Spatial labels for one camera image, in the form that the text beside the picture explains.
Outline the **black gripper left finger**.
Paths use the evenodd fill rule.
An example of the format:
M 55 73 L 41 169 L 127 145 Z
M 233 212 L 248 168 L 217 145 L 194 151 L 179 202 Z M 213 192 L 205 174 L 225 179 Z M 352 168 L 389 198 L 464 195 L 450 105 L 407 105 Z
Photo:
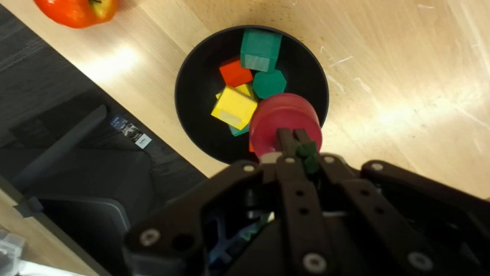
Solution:
M 278 129 L 277 131 L 280 152 L 285 157 L 294 157 L 297 154 L 297 140 L 291 129 Z

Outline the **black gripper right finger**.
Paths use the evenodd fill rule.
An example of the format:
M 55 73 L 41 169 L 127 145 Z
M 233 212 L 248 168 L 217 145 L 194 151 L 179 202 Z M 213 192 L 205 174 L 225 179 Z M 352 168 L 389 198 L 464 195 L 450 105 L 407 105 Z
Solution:
M 294 139 L 300 143 L 300 145 L 308 145 L 311 143 L 311 139 L 308 137 L 304 129 L 295 129 L 294 131 Z

